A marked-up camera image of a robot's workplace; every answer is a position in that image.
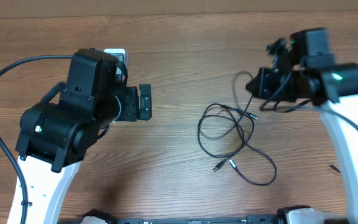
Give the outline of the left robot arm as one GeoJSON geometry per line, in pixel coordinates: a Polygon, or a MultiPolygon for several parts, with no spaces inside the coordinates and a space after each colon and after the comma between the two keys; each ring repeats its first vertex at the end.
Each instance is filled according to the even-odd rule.
{"type": "Polygon", "coordinates": [[[127,85],[124,49],[80,49],[68,78],[52,88],[20,119],[16,145],[25,183],[17,184],[9,223],[56,223],[68,188],[86,151],[116,121],[152,116],[151,86],[127,85]]]}

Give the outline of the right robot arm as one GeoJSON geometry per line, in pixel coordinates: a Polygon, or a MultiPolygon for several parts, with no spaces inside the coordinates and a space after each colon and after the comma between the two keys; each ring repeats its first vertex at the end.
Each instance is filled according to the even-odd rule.
{"type": "Polygon", "coordinates": [[[335,61],[324,28],[295,32],[266,47],[273,67],[261,67],[246,89],[273,110],[315,110],[333,143],[344,182],[348,223],[358,223],[358,64],[335,61]]]}

